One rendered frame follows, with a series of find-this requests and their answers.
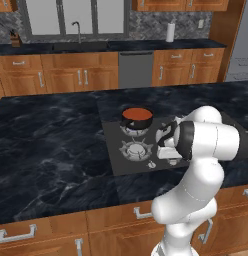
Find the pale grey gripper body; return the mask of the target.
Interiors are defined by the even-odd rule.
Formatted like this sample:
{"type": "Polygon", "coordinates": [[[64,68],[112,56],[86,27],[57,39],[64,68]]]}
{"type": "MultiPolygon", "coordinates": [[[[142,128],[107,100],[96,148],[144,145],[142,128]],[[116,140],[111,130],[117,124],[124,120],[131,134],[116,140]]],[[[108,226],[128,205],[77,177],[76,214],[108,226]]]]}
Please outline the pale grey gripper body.
{"type": "Polygon", "coordinates": [[[172,147],[158,147],[157,157],[159,159],[181,159],[182,156],[172,147]]]}

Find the black pot with red sauce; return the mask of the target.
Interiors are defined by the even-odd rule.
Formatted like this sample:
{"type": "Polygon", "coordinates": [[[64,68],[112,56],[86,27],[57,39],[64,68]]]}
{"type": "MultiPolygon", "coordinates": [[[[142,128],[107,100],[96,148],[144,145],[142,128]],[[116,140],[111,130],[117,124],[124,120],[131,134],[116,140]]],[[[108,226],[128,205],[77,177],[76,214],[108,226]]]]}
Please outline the black pot with red sauce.
{"type": "Polygon", "coordinates": [[[153,121],[153,113],[142,107],[126,108],[122,112],[122,121],[120,125],[132,130],[143,130],[148,128],[153,121]]]}

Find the black hob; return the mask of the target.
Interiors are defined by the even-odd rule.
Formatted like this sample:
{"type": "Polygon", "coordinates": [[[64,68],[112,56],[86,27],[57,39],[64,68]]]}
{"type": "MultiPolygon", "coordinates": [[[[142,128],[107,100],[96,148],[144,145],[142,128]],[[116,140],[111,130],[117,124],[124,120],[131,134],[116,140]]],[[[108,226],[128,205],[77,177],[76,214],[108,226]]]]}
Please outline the black hob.
{"type": "Polygon", "coordinates": [[[121,121],[106,122],[103,130],[113,173],[116,176],[186,167],[205,173],[220,168],[222,161],[248,159],[248,131],[228,115],[210,110],[214,118],[205,118],[197,109],[178,118],[153,118],[143,130],[132,130],[121,121]],[[170,159],[157,157],[158,147],[172,147],[182,156],[175,166],[170,159]],[[149,161],[156,164],[149,168],[149,161]]]}

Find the wooden drawer front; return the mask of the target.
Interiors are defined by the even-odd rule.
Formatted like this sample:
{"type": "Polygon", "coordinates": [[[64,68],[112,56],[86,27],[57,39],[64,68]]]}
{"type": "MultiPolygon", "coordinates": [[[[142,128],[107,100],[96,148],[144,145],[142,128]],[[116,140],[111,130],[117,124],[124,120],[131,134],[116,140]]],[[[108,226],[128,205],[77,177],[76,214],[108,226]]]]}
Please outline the wooden drawer front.
{"type": "Polygon", "coordinates": [[[248,189],[248,185],[222,188],[215,196],[218,208],[224,209],[248,204],[248,197],[244,194],[245,189],[248,189]]]}
{"type": "Polygon", "coordinates": [[[149,213],[151,203],[152,201],[149,200],[89,210],[86,212],[88,231],[99,232],[149,223],[162,228],[162,225],[158,224],[153,218],[136,219],[133,212],[134,207],[140,207],[141,213],[149,213]]]}
{"type": "Polygon", "coordinates": [[[78,256],[80,238],[82,256],[91,256],[84,212],[1,224],[0,256],[78,256]]]}

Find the wooden base cupboard run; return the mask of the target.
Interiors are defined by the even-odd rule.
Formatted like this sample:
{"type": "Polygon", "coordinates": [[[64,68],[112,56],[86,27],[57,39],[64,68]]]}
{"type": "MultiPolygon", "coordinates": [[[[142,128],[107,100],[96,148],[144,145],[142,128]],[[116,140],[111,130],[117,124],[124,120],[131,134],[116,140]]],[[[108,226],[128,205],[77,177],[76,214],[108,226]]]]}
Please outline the wooden base cupboard run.
{"type": "Polygon", "coordinates": [[[118,54],[0,56],[0,80],[6,96],[117,89],[118,54]]]}
{"type": "Polygon", "coordinates": [[[156,50],[152,85],[215,83],[223,53],[223,48],[156,50]]]}

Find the grey dishwasher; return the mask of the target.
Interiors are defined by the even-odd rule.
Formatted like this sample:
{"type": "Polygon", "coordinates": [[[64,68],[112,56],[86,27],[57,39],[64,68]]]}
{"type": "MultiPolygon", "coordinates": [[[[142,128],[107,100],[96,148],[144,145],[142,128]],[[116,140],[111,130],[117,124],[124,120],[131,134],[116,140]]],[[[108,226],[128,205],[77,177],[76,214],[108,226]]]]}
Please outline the grey dishwasher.
{"type": "Polygon", "coordinates": [[[150,87],[154,53],[122,51],[119,53],[118,86],[120,89],[150,87]]]}

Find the wooden cupboard door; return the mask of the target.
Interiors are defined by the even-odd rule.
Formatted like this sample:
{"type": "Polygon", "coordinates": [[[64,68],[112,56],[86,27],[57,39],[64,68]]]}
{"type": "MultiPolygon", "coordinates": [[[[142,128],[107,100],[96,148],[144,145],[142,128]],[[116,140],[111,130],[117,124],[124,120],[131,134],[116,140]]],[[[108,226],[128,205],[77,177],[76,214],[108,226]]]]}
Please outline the wooden cupboard door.
{"type": "Polygon", "coordinates": [[[199,239],[208,223],[195,232],[191,245],[200,256],[225,256],[248,250],[248,204],[220,209],[212,218],[213,226],[205,244],[199,239]]]}
{"type": "Polygon", "coordinates": [[[91,232],[91,256],[151,256],[163,233],[163,228],[139,226],[91,232]]]}

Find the white paper towel roll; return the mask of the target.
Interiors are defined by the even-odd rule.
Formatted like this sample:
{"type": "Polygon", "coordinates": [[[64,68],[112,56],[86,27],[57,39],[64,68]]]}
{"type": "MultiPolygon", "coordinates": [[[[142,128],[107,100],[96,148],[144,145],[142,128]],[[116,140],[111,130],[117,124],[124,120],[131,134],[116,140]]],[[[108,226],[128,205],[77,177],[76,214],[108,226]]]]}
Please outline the white paper towel roll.
{"type": "Polygon", "coordinates": [[[175,23],[173,23],[173,22],[168,23],[166,42],[172,43],[174,41],[174,33],[175,33],[175,23]]]}

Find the tall wooden side panel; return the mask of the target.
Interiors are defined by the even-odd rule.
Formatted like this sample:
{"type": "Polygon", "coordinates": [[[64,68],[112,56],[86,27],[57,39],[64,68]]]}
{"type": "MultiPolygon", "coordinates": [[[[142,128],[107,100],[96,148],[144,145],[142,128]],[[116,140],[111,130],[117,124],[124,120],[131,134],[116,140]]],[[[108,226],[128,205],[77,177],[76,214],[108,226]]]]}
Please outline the tall wooden side panel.
{"type": "Polygon", "coordinates": [[[229,0],[226,11],[212,14],[209,38],[226,46],[217,81],[224,82],[247,0],[229,0]]]}

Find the black sink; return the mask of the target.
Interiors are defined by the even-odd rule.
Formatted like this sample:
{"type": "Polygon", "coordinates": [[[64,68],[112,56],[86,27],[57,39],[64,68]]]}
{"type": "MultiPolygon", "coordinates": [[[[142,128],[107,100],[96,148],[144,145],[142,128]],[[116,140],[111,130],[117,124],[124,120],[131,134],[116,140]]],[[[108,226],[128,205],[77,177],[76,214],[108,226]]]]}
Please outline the black sink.
{"type": "Polygon", "coordinates": [[[106,50],[109,45],[106,41],[97,42],[66,42],[66,43],[55,43],[53,45],[54,51],[75,51],[75,52],[89,52],[89,51],[100,51],[106,50]]]}

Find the dark curved tap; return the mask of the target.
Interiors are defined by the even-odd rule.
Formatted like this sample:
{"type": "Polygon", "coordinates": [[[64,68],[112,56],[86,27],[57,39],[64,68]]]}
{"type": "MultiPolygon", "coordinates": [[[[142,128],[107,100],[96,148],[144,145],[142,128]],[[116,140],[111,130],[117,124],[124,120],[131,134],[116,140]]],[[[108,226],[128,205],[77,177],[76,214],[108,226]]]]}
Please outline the dark curved tap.
{"type": "Polygon", "coordinates": [[[80,23],[78,21],[74,21],[71,23],[72,26],[77,26],[77,34],[78,34],[78,43],[81,44],[81,30],[80,30],[80,23]]]}

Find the grey framed window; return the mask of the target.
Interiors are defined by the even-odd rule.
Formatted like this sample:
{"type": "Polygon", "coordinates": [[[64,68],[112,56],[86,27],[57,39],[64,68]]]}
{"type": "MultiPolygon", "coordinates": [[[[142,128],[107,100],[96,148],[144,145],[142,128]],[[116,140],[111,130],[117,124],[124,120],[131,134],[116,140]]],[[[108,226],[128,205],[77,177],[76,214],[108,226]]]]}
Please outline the grey framed window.
{"type": "Polygon", "coordinates": [[[128,34],[129,0],[19,0],[27,36],[64,38],[128,34]]]}

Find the wooden wall cupboard run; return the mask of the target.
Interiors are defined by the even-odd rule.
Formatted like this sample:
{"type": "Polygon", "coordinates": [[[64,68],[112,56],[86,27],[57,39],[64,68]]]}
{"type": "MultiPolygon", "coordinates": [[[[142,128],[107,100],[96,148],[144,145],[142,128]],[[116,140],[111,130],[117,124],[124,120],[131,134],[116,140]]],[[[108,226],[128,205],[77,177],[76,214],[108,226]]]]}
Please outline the wooden wall cupboard run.
{"type": "Polygon", "coordinates": [[[132,0],[139,12],[226,11],[229,0],[132,0]]]}
{"type": "Polygon", "coordinates": [[[17,9],[16,0],[0,0],[0,12],[15,12],[17,9]]]}

